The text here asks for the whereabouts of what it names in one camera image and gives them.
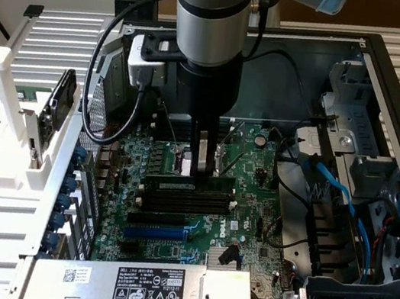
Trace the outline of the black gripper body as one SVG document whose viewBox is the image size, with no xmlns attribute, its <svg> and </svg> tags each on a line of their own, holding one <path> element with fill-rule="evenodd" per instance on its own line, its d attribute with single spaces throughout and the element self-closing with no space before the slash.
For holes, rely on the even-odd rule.
<svg viewBox="0 0 400 299">
<path fill-rule="evenodd" d="M 200 122 L 217 122 L 237 101 L 243 57 L 235 56 L 221 66 L 205 67 L 193 62 L 177 64 L 177 82 L 188 113 Z"/>
</svg>

